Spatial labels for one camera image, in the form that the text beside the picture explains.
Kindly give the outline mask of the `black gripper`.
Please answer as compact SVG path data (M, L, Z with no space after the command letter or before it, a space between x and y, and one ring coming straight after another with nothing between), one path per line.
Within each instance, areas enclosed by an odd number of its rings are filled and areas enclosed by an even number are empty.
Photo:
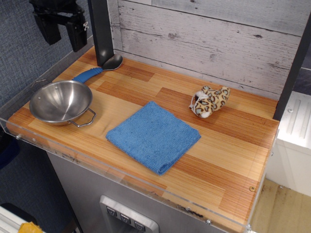
M75 0L30 0L37 26L49 45L61 39L58 24L65 24L74 52L87 44L88 22Z

